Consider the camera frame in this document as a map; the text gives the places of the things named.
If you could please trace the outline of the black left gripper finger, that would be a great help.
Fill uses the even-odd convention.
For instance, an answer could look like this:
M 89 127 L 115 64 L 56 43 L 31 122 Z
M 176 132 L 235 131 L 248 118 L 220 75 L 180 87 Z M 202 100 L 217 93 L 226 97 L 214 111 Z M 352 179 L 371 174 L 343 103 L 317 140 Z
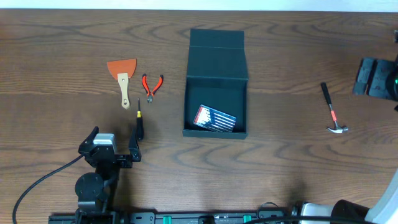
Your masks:
M 140 153 L 135 128 L 132 129 L 131 137 L 129 139 L 128 149 L 131 155 L 138 155 Z
M 99 127 L 95 126 L 92 132 L 88 135 L 88 137 L 83 141 L 84 145 L 92 145 L 94 138 L 99 133 Z

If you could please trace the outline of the small black handled hammer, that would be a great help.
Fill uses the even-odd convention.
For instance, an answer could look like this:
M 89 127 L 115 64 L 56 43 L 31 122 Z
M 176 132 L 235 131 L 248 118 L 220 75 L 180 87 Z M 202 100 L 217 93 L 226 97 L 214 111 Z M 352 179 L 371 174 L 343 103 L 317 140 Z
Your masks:
M 335 133 L 335 134 L 346 133 L 349 130 L 349 128 L 347 126 L 340 126 L 338 124 L 338 120 L 337 120 L 335 111 L 333 109 L 333 105 L 332 105 L 332 101 L 331 101 L 331 98 L 330 98 L 330 94 L 329 94 L 329 91 L 328 91 L 327 84 L 325 82 L 322 82 L 320 84 L 320 86 L 322 88 L 323 96 L 325 97 L 326 103 L 327 103 L 327 105 L 329 107 L 329 110 L 330 110 L 331 118 L 332 118 L 333 123 L 334 123 L 334 127 L 333 128 L 327 127 L 327 130 L 329 132 Z

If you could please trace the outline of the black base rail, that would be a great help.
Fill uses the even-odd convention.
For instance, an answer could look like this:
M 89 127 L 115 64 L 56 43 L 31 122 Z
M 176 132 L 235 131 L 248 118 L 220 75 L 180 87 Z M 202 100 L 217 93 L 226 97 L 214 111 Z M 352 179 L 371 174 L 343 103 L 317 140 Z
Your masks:
M 288 216 L 283 210 L 260 210 L 258 212 L 226 213 L 154 213 L 154 212 L 108 212 L 89 214 L 76 212 L 73 215 L 51 215 L 49 223 L 120 223 L 120 224 L 178 224 L 178 223 L 361 223 L 341 217 Z

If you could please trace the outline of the black yellow screwdriver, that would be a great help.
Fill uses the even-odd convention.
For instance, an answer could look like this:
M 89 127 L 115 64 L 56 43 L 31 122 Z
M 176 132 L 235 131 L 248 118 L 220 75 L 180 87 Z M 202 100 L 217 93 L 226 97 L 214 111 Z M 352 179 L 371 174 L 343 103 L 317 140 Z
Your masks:
M 137 99 L 137 118 L 136 118 L 136 136 L 138 140 L 144 139 L 144 123 L 141 113 L 141 101 Z

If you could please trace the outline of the blue drill bit case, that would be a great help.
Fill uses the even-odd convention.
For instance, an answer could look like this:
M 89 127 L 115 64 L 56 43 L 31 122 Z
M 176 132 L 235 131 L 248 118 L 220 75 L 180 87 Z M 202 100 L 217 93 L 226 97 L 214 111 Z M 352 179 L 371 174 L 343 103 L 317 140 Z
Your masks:
M 193 123 L 213 132 L 232 133 L 236 124 L 236 117 L 208 106 L 200 105 Z

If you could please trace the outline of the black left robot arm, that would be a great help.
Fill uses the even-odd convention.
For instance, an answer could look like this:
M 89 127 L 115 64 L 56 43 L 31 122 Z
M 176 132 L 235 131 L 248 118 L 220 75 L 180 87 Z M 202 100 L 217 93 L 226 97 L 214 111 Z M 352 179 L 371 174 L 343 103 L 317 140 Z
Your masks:
M 82 175 L 75 184 L 78 196 L 78 211 L 84 216 L 108 216 L 113 204 L 121 169 L 130 169 L 134 162 L 141 161 L 136 129 L 131 133 L 129 154 L 118 154 L 116 136 L 100 133 L 94 127 L 88 137 L 79 145 L 78 153 L 95 169 Z

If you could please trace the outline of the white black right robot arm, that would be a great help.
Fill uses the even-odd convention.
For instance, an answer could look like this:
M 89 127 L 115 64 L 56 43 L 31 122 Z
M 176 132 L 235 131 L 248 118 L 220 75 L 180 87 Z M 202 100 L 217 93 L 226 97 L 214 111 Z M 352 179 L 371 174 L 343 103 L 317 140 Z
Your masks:
M 184 136 L 201 138 L 245 139 L 246 92 L 248 69 L 245 59 L 225 62 L 215 59 L 215 64 L 203 57 L 188 59 L 187 78 L 214 79 L 209 90 L 191 96 L 187 87 L 185 96 Z M 262 208 L 250 213 L 134 213 L 133 223 L 303 223 L 305 221 L 338 223 L 387 223 L 397 211 L 397 179 L 394 178 L 378 204 L 370 209 L 346 200 L 327 207 L 303 203 L 288 215 L 281 207 Z

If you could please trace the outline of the black open gift box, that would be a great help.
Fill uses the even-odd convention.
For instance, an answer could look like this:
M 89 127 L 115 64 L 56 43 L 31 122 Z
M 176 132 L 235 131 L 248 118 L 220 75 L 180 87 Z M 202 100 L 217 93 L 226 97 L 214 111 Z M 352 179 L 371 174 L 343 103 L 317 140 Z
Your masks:
M 243 31 L 191 29 L 183 136 L 246 139 L 248 80 Z M 217 133 L 196 125 L 201 105 L 235 117 L 231 132 Z

